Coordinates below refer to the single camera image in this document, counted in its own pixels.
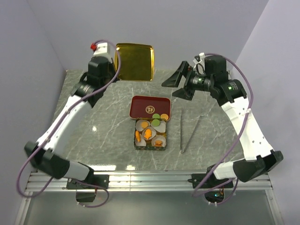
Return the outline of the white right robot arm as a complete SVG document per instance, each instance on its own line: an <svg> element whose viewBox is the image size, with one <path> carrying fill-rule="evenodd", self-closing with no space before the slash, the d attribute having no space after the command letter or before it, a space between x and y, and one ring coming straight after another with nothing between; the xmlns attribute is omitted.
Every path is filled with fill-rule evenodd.
<svg viewBox="0 0 300 225"><path fill-rule="evenodd" d="M201 53L195 57L194 66L187 61L181 62L174 74L161 84L163 87L177 88L181 79L185 78L183 87L173 92L172 96L192 100L196 91L208 92L235 129L237 139L234 144L241 143L244 158L225 162L233 150L230 148L199 183L202 185L207 181L211 187L217 187L224 179L247 182L268 173L284 159L282 152L274 150L267 141L254 117L251 110L253 91L249 89L249 93L246 93L239 80L229 77L227 63L240 71L225 56Z"/></svg>

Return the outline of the green gold cookie tin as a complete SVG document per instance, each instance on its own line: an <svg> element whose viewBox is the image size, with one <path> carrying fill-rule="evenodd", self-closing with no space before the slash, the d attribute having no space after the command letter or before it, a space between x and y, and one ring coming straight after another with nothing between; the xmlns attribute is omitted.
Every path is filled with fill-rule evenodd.
<svg viewBox="0 0 300 225"><path fill-rule="evenodd" d="M136 119L133 144L135 150L166 150L166 120L156 118Z"/></svg>

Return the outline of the orange fish cookie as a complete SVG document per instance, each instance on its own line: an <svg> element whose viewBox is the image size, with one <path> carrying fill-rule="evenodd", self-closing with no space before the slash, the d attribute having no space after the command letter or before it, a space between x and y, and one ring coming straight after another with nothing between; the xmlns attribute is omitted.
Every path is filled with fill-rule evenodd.
<svg viewBox="0 0 300 225"><path fill-rule="evenodd" d="M136 141L138 143L141 142L141 135L140 135L140 132L138 130L135 131L135 138L136 138Z"/></svg>
<svg viewBox="0 0 300 225"><path fill-rule="evenodd" d="M152 137L152 130L151 129L146 129L145 132L144 132L144 138L146 140L149 140L150 138Z"/></svg>

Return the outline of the silver metal tongs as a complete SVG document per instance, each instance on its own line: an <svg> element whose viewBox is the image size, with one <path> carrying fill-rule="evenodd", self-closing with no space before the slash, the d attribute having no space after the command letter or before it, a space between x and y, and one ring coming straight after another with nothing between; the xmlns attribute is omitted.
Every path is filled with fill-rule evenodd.
<svg viewBox="0 0 300 225"><path fill-rule="evenodd" d="M195 135L199 127L200 120L202 116L198 116L194 122L194 125L188 123L188 121L184 118L186 115L185 109L181 108L180 111L180 154L184 154Z"/></svg>

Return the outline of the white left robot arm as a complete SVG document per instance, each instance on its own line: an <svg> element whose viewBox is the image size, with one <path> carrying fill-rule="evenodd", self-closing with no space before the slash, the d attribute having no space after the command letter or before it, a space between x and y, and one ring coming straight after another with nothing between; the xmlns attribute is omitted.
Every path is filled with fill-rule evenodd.
<svg viewBox="0 0 300 225"><path fill-rule="evenodd" d="M24 150L34 168L56 179L76 179L83 188L94 184L93 170L89 166L69 161L62 157L62 153L79 122L103 96L105 85L114 76L111 59L105 56L91 58L87 72L73 87L65 107L53 124L37 141L26 143Z"/></svg>

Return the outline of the gold tin lid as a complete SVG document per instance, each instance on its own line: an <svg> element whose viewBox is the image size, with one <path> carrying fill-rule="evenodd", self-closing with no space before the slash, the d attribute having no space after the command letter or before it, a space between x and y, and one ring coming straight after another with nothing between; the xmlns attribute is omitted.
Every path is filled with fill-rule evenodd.
<svg viewBox="0 0 300 225"><path fill-rule="evenodd" d="M118 79L150 82L154 76L154 48L151 45L118 43L115 68L121 65Z"/></svg>

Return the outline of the red rectangular tray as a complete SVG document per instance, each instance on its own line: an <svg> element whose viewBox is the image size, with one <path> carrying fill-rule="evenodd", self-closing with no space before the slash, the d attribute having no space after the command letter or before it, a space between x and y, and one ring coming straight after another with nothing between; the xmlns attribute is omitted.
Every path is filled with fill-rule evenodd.
<svg viewBox="0 0 300 225"><path fill-rule="evenodd" d="M171 101L166 97L133 96L129 116L132 119L153 118L152 115L166 113L171 118Z"/></svg>

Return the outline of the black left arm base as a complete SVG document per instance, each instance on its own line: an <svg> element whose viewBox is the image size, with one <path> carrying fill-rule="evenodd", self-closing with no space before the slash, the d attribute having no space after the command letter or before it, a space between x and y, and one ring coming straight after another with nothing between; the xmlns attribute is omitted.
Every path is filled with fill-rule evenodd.
<svg viewBox="0 0 300 225"><path fill-rule="evenodd" d="M107 191L108 186L109 175L96 174L84 181L68 179L66 189L76 191L75 197L79 203L92 203L96 199L98 190Z"/></svg>

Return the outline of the orange round waffle cookie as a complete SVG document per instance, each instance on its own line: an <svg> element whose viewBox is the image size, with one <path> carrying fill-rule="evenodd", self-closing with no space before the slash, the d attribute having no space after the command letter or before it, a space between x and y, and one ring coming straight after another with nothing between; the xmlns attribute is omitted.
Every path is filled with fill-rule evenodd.
<svg viewBox="0 0 300 225"><path fill-rule="evenodd" d="M149 124L148 124L147 121L142 121L142 122L140 123L140 126L141 126L142 129L145 129L146 127L149 126Z"/></svg>

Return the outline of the round orange sandwich cookie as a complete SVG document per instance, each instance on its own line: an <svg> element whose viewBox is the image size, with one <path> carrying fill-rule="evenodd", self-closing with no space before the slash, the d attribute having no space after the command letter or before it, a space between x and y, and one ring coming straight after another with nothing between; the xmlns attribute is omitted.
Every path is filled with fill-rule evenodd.
<svg viewBox="0 0 300 225"><path fill-rule="evenodd" d="M161 141L161 140L156 140L156 141L154 142L154 146L155 146L155 147L162 147L162 145L163 145L163 141Z"/></svg>

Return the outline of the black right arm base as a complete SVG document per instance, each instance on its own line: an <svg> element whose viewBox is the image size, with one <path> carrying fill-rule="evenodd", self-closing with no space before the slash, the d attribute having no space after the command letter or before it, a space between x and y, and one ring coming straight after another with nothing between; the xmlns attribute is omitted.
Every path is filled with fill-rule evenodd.
<svg viewBox="0 0 300 225"><path fill-rule="evenodd" d="M197 187L197 185L204 179L206 174L204 173L193 173L191 178L188 179L188 182L192 184L193 189ZM215 178L214 174L212 174L201 186L204 189L211 189L212 191L204 194L204 198L208 203L218 204L225 200L225 189L233 188L233 181L230 179L222 179L218 180Z"/></svg>

